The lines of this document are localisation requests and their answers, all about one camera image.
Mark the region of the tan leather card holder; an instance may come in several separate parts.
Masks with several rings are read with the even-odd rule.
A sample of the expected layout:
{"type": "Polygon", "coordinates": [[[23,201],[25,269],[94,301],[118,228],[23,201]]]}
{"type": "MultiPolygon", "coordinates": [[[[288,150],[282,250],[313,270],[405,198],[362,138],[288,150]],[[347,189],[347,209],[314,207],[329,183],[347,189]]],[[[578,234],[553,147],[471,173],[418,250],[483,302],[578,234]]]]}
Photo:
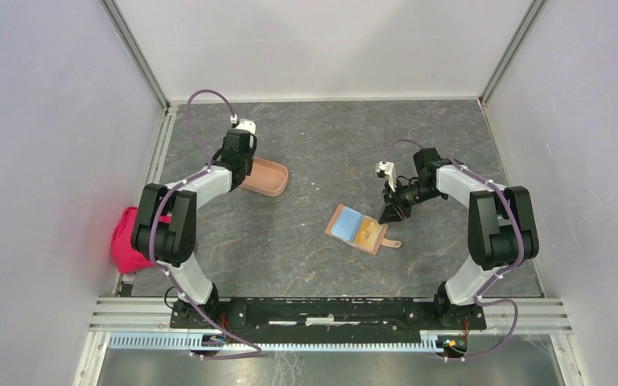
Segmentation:
{"type": "Polygon", "coordinates": [[[382,247],[396,249],[402,246],[400,240],[391,240],[385,236],[388,227],[388,224],[379,224],[376,219],[339,204],[324,233],[375,256],[382,247]]]}

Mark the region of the orange credit card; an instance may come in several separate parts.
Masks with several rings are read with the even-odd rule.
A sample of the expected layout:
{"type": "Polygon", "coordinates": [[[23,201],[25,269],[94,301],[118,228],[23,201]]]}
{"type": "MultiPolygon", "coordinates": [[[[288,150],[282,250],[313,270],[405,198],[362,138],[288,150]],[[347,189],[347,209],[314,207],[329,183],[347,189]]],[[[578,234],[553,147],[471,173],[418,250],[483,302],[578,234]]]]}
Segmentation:
{"type": "Polygon", "coordinates": [[[379,224],[376,220],[365,219],[360,226],[353,244],[362,251],[376,254],[381,246],[387,228],[387,224],[379,224]]]}

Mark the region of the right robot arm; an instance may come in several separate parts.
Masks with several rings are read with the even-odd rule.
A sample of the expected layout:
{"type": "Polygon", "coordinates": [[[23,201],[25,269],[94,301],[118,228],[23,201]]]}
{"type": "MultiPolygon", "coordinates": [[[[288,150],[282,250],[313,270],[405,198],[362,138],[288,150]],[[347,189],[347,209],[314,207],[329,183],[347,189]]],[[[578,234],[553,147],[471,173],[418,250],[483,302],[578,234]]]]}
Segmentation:
{"type": "Polygon", "coordinates": [[[435,322],[452,328],[464,319],[464,306],[479,305],[484,293],[509,271],[538,254],[538,232],[529,191],[506,187],[471,171],[453,158],[441,158],[435,148],[413,156],[416,176],[400,178],[395,165],[380,161],[385,180],[379,222],[410,218],[414,206],[431,199],[454,199],[468,210],[469,256],[441,286],[432,307],[435,322]]]}

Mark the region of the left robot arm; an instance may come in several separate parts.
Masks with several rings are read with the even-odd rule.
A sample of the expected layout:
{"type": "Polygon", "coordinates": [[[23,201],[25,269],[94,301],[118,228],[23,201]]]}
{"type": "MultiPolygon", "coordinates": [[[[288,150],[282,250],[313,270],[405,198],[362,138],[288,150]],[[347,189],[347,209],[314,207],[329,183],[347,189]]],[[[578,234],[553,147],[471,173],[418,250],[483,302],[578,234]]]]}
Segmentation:
{"type": "Polygon", "coordinates": [[[214,284],[205,277],[196,254],[198,211],[240,186],[251,174],[257,149],[255,124],[241,121],[225,134],[210,166],[176,183],[144,186],[130,246],[161,269],[191,304],[190,317],[201,327],[220,319],[214,284]]]}

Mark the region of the pink oval tray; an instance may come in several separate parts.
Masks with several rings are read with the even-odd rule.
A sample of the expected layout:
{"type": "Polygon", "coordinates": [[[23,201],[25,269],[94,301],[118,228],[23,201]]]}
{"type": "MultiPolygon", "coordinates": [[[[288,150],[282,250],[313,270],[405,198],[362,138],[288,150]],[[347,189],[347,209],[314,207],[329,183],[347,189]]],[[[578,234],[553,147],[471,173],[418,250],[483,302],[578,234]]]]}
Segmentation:
{"type": "Polygon", "coordinates": [[[245,177],[240,188],[266,197],[278,197],[286,189],[288,169],[277,162],[254,157],[251,174],[245,177]]]}

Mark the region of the blue credit card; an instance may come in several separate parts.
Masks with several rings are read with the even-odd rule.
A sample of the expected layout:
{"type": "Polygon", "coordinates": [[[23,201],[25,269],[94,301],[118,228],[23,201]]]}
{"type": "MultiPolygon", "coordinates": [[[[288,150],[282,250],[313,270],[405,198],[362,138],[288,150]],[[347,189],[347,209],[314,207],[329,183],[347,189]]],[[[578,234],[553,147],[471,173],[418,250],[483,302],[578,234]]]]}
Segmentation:
{"type": "Polygon", "coordinates": [[[365,219],[360,212],[343,207],[334,222],[330,233],[338,239],[352,243],[365,219]]]}

